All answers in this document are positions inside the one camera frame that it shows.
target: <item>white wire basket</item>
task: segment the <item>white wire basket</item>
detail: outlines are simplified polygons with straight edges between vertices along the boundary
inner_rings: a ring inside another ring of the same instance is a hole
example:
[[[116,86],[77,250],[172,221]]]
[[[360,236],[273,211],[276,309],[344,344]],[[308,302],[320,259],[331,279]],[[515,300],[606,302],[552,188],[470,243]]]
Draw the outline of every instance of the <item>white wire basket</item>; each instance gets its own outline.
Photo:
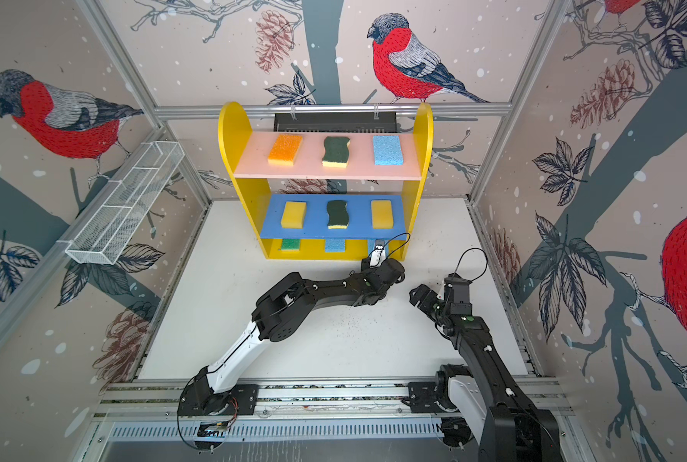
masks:
[[[138,162],[122,180],[114,180],[115,190],[66,250],[77,263],[115,264],[184,158],[182,146],[174,141],[143,146]]]

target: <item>yellow shelf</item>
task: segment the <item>yellow shelf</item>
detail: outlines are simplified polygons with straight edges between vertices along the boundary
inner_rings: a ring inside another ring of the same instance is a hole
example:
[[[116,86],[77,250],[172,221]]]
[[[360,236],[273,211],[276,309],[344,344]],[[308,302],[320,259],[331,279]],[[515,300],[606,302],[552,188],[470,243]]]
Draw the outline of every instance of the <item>yellow shelf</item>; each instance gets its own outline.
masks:
[[[403,181],[402,199],[405,229],[409,233],[413,232],[423,186],[426,184],[426,175],[431,162],[433,131],[431,106],[427,103],[422,103],[415,116],[412,134],[417,156],[417,167],[421,177],[420,180]],[[265,257],[267,259],[297,260],[361,260],[366,257],[369,253],[366,240],[348,239],[345,252],[325,252],[325,241],[323,239],[301,239],[299,251],[280,251],[279,249],[282,246],[281,239],[263,239],[260,236],[261,229],[264,227],[266,210],[272,197],[269,182],[265,177],[241,178],[233,174],[252,135],[251,123],[243,107],[238,103],[228,103],[223,106],[218,120],[220,153],[230,180],[233,181],[238,198],[241,200],[244,210],[246,210],[246,215],[249,217],[251,227]],[[404,242],[405,239],[392,241],[389,244],[390,251],[400,247]],[[407,251],[408,245],[405,245],[402,249],[392,254],[392,256],[395,259],[404,261]]]

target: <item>blue shelf board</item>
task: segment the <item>blue shelf board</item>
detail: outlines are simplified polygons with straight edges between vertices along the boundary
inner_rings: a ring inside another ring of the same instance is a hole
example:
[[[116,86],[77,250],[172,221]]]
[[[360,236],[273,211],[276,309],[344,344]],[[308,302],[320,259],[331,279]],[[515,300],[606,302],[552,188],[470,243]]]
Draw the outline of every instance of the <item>blue shelf board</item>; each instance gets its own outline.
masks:
[[[348,202],[349,226],[328,229],[326,204],[330,200]],[[372,228],[372,200],[392,201],[390,229]],[[283,228],[284,204],[287,201],[305,202],[307,210],[302,229]],[[389,239],[405,232],[403,200],[394,194],[272,194],[266,210],[261,237],[267,239]]]

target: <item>light blue sponge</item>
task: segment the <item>light blue sponge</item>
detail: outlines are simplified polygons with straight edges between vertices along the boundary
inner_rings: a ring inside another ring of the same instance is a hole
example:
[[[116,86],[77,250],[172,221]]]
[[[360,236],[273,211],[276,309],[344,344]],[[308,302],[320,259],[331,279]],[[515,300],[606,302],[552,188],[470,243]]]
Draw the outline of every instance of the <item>light blue sponge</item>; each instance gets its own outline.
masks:
[[[403,149],[400,147],[399,136],[376,134],[372,137],[372,143],[375,147],[376,166],[403,165]]]
[[[345,239],[326,239],[326,252],[345,252]]]

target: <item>white floor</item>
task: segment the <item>white floor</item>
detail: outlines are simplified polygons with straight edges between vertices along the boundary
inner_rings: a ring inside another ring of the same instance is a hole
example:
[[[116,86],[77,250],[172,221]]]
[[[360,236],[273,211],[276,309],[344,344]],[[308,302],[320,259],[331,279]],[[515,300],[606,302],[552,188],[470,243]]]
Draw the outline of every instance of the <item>white floor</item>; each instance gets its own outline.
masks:
[[[405,281],[374,306],[312,312],[297,332],[272,345],[245,378],[409,378],[431,376],[441,364],[463,364],[408,292],[419,284],[441,288],[459,254],[479,241],[461,199],[424,199],[404,262]],[[459,267],[475,277],[485,264],[469,252]],[[215,202],[184,270],[141,379],[190,378],[217,360],[250,320],[256,299],[286,274],[336,280],[358,262],[265,260],[238,201]],[[508,370],[526,374],[490,271],[471,286],[474,314],[482,316]]]

